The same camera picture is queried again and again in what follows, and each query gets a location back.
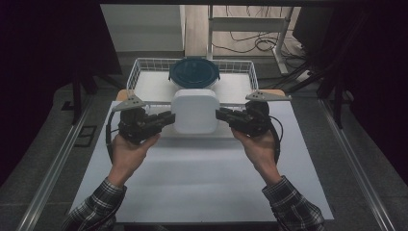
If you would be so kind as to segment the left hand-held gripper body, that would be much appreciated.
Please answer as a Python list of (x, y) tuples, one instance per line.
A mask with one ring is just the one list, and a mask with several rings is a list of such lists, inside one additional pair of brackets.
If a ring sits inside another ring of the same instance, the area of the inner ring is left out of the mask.
[(112, 109), (120, 112), (118, 133), (133, 144), (140, 144), (161, 132), (161, 122), (156, 115), (148, 115), (143, 108), (145, 103), (132, 95)]

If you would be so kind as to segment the white metal desk frame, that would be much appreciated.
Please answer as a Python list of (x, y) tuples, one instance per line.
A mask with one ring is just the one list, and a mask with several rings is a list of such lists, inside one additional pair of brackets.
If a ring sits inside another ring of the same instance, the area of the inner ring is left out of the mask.
[(284, 17), (256, 18), (256, 17), (214, 17), (214, 6), (208, 6), (208, 43), (206, 58), (213, 57), (213, 32), (267, 32), (278, 33), (278, 39), (272, 53), (280, 73), (287, 76), (289, 71), (282, 57), (282, 47), (291, 23), (293, 7), (289, 7)]

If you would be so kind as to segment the white cabinet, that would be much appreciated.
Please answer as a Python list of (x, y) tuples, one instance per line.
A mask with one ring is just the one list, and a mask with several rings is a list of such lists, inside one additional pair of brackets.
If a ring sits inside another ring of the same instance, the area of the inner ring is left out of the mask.
[(100, 7), (117, 52), (185, 50), (184, 5)]

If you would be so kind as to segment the round dark blue lidded container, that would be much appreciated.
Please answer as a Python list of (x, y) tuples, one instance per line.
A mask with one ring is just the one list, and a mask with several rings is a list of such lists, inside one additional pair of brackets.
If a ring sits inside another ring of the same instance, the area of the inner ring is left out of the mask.
[(172, 64), (168, 80), (181, 89), (207, 89), (220, 80), (219, 68), (202, 58), (185, 58)]

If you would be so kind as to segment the white wire basket shelf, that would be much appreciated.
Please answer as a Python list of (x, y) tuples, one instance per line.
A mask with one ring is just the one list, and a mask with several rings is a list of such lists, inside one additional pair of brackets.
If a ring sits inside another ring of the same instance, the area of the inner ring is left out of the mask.
[[(158, 114), (171, 111), (174, 94), (181, 89), (168, 80), (170, 66), (182, 59), (138, 58), (127, 82), (127, 93), (136, 95), (147, 104), (147, 112)], [(209, 60), (219, 68), (220, 80), (206, 90), (212, 90), (221, 107), (241, 110), (245, 97), (258, 89), (258, 81), (253, 62)], [(217, 129), (211, 134), (184, 135), (175, 131), (173, 124), (163, 129), (166, 138), (217, 138), (232, 137), (228, 124), (217, 121)]]

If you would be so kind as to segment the white square lidded container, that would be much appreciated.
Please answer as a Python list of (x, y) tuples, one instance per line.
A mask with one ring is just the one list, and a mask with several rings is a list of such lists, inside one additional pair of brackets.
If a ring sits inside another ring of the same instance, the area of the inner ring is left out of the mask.
[(173, 127), (184, 135), (214, 133), (218, 125), (218, 109), (219, 100), (212, 90), (178, 90), (171, 101), (171, 111), (175, 114)]

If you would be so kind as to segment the white power strip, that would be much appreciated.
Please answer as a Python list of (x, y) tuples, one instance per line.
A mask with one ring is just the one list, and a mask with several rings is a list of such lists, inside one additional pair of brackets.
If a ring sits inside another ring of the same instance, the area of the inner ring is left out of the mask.
[(303, 82), (309, 77), (311, 77), (312, 75), (313, 75), (313, 72), (311, 70), (305, 70), (295, 80), (296, 82)]

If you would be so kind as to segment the white table mat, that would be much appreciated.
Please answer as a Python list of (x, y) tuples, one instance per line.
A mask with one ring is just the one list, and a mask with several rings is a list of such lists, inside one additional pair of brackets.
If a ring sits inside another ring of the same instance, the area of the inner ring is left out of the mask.
[[(326, 219), (333, 217), (289, 102), (272, 102), (283, 130), (278, 169)], [(232, 136), (162, 136), (127, 182), (120, 223), (271, 222), (265, 183)]]

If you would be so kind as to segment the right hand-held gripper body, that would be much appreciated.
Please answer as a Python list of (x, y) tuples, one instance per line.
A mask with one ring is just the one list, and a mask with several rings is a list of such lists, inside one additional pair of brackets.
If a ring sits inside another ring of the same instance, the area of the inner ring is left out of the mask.
[(270, 131), (274, 137), (277, 137), (277, 132), (269, 115), (268, 103), (271, 101), (290, 101), (292, 98), (260, 90), (250, 93), (245, 98), (247, 99), (245, 109), (233, 112), (232, 127), (250, 137), (261, 136), (266, 131)]

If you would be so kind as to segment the person's left hand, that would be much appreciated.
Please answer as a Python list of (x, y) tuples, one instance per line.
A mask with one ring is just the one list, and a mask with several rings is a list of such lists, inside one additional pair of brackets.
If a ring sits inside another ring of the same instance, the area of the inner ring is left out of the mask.
[(126, 181), (140, 167), (147, 151), (160, 138), (157, 134), (141, 144), (133, 144), (120, 135), (113, 140), (113, 165), (108, 174), (108, 180), (116, 187), (122, 188)]

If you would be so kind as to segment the black metal stand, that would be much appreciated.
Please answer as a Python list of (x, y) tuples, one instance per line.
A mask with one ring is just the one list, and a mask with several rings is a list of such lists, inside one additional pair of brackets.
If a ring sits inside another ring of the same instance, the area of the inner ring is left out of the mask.
[(102, 79), (119, 90), (123, 90), (125, 88), (124, 84), (119, 83), (110, 74), (104, 73), (101, 70), (91, 67), (77, 67), (71, 77), (72, 105), (66, 103), (63, 106), (63, 111), (68, 110), (73, 112), (73, 125), (77, 124), (84, 111), (82, 107), (82, 90), (85, 90), (86, 94), (90, 95), (95, 95), (98, 91), (94, 76)]
[(329, 45), (323, 49), (317, 55), (312, 56), (303, 67), (300, 67), (293, 74), (296, 74), (300, 70), (305, 70), (312, 62), (317, 58), (321, 58), (324, 52), (330, 51), (332, 57), (329, 59), (329, 63), (325, 68), (321, 68), (309, 76), (306, 80), (301, 81), (294, 86), (283, 89), (286, 94), (294, 93), (298, 90), (305, 88), (306, 86), (315, 83), (317, 80), (322, 80), (317, 89), (318, 99), (326, 99), (330, 93), (334, 93), (334, 105), (333, 105), (333, 119), (337, 126), (342, 129), (342, 103), (344, 92), (344, 76), (342, 69), (344, 68), (344, 62), (346, 55), (352, 47), (353, 41), (358, 37), (361, 29), (364, 27), (368, 18), (366, 11), (357, 12), (350, 20), (349, 25), (340, 32), (340, 35)]

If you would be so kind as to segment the person's right hand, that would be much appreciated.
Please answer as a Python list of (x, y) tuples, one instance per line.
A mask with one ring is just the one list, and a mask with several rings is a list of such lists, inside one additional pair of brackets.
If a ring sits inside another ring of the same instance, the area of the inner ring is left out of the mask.
[(282, 180), (274, 160), (275, 141), (270, 131), (259, 137), (249, 137), (235, 129), (232, 129), (232, 134), (242, 143), (247, 158), (268, 186)]

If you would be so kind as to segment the aluminium rail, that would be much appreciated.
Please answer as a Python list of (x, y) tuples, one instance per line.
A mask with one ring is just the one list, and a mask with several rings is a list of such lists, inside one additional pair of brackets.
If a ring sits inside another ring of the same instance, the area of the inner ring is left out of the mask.
[(64, 164), (72, 150), (75, 140), (78, 138), (80, 130), (89, 115), (89, 109), (93, 101), (94, 97), (92, 95), (85, 98), (83, 113), (79, 116), (77, 122), (71, 126), (62, 147), (46, 171), (44, 178), (38, 186), (38, 190), (15, 231), (34, 231), (46, 202), (64, 168)]
[(319, 99), (318, 103), (325, 114), (328, 124), (334, 133), (336, 141), (338, 142), (341, 150), (344, 153), (344, 157), (348, 162), (348, 165), (362, 191), (364, 198), (368, 202), (370, 210), (379, 228), (381, 229), (381, 231), (396, 231), (384, 203), (382, 202), (379, 194), (374, 189), (371, 181), (364, 171), (344, 130), (337, 125), (334, 117), (332, 116), (332, 110), (329, 103), (326, 100), (322, 99)]

